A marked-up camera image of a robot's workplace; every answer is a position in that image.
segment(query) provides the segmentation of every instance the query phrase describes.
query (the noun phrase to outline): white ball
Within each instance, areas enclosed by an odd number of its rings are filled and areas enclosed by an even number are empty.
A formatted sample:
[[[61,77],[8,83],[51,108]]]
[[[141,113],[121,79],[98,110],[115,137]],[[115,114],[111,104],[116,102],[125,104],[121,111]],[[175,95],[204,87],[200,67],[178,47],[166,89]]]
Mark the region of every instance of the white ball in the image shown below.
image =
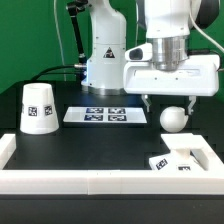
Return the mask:
[[[181,131],[187,120],[188,116],[185,115],[185,110],[181,107],[168,107],[160,116],[160,124],[168,132]]]

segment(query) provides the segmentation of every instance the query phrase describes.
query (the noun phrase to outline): robot logo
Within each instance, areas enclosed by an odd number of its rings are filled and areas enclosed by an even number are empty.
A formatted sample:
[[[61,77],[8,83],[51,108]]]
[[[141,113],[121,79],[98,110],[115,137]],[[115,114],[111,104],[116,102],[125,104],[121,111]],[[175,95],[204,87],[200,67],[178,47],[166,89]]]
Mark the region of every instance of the robot logo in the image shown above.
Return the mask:
[[[109,47],[106,54],[104,55],[104,58],[115,58],[113,51]]]

